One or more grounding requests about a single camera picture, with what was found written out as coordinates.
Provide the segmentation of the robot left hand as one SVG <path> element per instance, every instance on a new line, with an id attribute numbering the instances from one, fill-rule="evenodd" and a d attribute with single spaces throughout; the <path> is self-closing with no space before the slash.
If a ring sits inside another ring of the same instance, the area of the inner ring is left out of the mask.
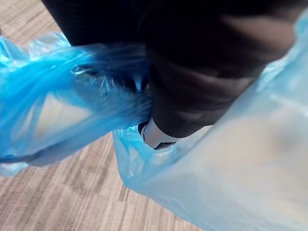
<path id="1" fill-rule="evenodd" d="M 154 107 L 139 127 L 168 147 L 213 125 L 295 41 L 305 0 L 46 0 L 70 44 L 142 42 Z"/>

